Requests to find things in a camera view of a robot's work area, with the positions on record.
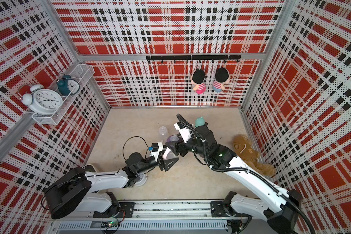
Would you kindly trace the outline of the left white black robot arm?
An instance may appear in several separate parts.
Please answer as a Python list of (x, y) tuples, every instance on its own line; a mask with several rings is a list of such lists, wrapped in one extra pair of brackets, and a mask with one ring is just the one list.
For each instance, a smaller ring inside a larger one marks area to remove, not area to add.
[(92, 212), (94, 218), (109, 218), (121, 211), (112, 188), (131, 188), (146, 182), (145, 172), (156, 167), (168, 171), (178, 158), (162, 156), (143, 158), (138, 152), (126, 160), (126, 166), (115, 172), (87, 172), (81, 167), (69, 171), (44, 192), (52, 219), (61, 219), (73, 212)]

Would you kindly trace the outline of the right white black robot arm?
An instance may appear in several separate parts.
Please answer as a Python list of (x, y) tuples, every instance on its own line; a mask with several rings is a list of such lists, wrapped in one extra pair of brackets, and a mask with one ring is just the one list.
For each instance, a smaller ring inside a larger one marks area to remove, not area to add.
[(198, 154), (210, 170), (234, 178), (257, 196), (250, 199), (230, 192), (223, 205), (226, 214), (234, 216), (240, 213), (260, 218), (278, 234), (293, 234), (301, 217), (310, 233), (316, 232), (301, 210), (302, 195), (298, 191), (279, 187), (255, 171), (233, 150), (218, 144), (207, 125), (194, 128), (187, 122), (179, 121), (174, 127), (181, 136), (180, 141), (171, 147), (175, 155)]

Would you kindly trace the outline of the mint green bottle cap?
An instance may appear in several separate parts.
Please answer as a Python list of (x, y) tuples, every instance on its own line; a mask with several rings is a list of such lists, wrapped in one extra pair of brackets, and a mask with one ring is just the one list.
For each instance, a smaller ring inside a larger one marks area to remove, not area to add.
[(198, 117), (195, 121), (195, 127), (203, 126), (205, 124), (204, 117)]

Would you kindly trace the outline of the clear baby bottle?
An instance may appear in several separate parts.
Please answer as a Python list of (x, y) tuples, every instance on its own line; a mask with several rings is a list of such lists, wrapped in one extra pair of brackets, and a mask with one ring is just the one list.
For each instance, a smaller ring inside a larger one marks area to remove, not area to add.
[(166, 147), (162, 158), (164, 160), (170, 160), (170, 159), (177, 158), (177, 156), (171, 151), (171, 149), (169, 147)]
[(165, 143), (167, 141), (167, 138), (169, 137), (168, 130), (165, 126), (161, 126), (159, 128), (159, 138), (160, 142)]

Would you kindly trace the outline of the pink bottle handle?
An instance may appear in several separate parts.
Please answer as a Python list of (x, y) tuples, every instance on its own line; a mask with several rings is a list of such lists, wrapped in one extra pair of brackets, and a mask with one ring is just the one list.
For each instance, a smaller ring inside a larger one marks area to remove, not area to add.
[(171, 141), (171, 142), (165, 143), (166, 149), (165, 149), (165, 152), (164, 152), (163, 156), (164, 157), (167, 156), (170, 152), (173, 155), (177, 155), (176, 144), (177, 144), (176, 141)]

